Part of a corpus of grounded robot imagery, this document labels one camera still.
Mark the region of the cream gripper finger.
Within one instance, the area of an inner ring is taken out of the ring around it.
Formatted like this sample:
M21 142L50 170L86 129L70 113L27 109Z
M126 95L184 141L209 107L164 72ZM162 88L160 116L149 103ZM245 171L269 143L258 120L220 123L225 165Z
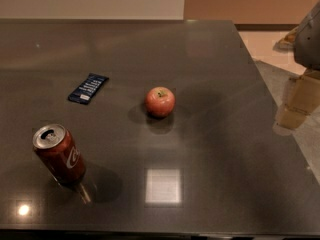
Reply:
M307 69L286 82L282 104L275 116L277 126L295 130L320 106L320 71Z

